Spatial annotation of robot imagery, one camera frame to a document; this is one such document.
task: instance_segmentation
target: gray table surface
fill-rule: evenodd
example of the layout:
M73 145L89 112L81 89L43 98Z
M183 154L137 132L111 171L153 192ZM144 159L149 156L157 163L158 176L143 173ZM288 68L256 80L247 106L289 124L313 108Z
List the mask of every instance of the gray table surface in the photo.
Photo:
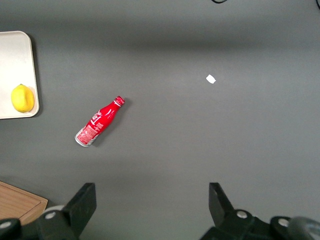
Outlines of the gray table surface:
M320 220L319 23L314 0L2 0L0 31L32 38L40 111L0 120L0 181L54 204L94 182L83 240L197 240L210 182L263 221Z

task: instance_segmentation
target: tray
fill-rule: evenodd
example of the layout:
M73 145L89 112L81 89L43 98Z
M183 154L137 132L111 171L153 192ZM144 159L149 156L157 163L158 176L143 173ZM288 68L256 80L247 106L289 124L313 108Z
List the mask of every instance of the tray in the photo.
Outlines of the tray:
M11 92L19 84L31 89L34 107L18 112L11 103ZM30 118L39 111L32 45L22 31L0 32L0 119Z

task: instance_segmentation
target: lemon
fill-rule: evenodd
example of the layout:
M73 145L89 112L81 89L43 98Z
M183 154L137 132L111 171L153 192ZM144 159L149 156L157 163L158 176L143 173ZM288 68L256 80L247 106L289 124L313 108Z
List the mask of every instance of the lemon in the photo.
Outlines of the lemon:
M29 87L20 84L12 90L11 102L15 110L26 113L34 107L35 96Z

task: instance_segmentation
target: red bottle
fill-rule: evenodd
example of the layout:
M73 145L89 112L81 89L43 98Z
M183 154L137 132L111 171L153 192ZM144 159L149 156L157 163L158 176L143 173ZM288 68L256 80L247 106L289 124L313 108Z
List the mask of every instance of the red bottle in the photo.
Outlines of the red bottle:
M91 120L75 135L74 139L83 147L89 147L93 141L112 123L125 100L117 96L112 103L100 109Z

